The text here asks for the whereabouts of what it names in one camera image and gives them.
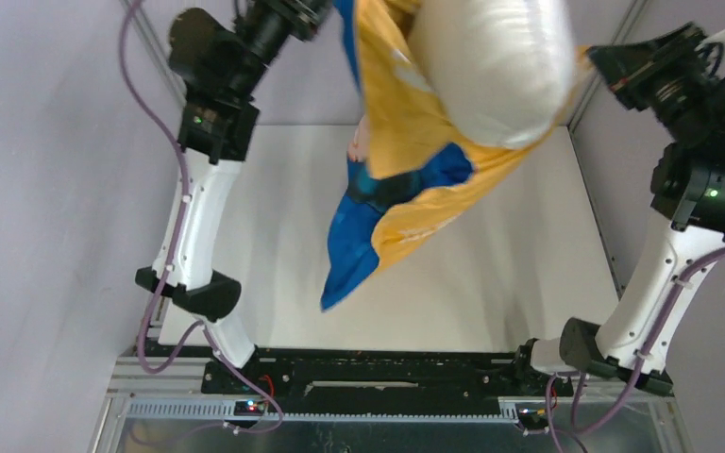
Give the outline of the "aluminium frame rail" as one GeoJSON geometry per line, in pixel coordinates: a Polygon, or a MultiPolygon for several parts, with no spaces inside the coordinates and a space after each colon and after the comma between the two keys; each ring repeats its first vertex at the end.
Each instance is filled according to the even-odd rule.
{"type": "Polygon", "coordinates": [[[236,378],[205,349],[113,371],[93,452],[689,452],[676,401],[514,376],[505,354],[268,349],[236,378]]]}

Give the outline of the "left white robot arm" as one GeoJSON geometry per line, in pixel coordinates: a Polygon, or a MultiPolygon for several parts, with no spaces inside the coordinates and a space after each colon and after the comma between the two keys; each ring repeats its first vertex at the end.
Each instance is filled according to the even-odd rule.
{"type": "Polygon", "coordinates": [[[168,66],[186,87],[178,133],[166,135],[178,160],[178,193],[163,246],[135,281],[202,323],[238,393],[257,388],[261,368],[249,360],[256,346],[234,312],[242,285],[212,267],[218,228],[259,116],[254,90],[288,39],[313,39],[331,9],[330,1],[254,1],[229,30],[204,9],[188,8],[168,33],[168,66]]]}

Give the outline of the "yellow and blue pillowcase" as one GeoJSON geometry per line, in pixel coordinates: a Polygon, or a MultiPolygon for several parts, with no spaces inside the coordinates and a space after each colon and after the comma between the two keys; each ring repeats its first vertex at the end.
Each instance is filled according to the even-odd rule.
{"type": "Polygon", "coordinates": [[[447,118],[408,45],[425,1],[337,1],[363,114],[346,151],[347,186],[330,222],[330,310],[375,273],[408,257],[513,172],[561,120],[524,148],[476,144],[447,118]]]}

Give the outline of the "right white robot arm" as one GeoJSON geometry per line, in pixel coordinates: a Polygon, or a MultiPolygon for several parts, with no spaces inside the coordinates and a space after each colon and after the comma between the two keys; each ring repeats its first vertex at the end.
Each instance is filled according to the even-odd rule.
{"type": "Polygon", "coordinates": [[[650,109],[671,136],[654,168],[646,241],[606,322],[569,319],[554,340],[515,354],[511,380],[536,394],[553,374],[617,378],[669,396],[669,343],[700,284],[725,257],[725,29],[689,23],[658,38],[586,55],[628,110],[650,109]]]}

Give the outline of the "white pillow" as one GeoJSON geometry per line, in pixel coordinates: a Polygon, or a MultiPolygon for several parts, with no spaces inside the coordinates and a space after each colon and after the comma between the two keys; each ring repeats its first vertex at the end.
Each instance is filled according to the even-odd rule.
{"type": "Polygon", "coordinates": [[[484,146],[537,142],[578,75],[567,4],[559,0],[425,1],[408,45],[448,120],[484,146]]]}

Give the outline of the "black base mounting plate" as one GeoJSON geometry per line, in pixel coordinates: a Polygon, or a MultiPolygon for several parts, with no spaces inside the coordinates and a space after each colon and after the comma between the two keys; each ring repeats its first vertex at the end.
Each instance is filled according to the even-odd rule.
{"type": "Polygon", "coordinates": [[[542,397],[549,377],[526,353],[258,348],[235,377],[213,359],[203,394],[258,384],[291,415],[497,416],[502,398],[542,397]]]}

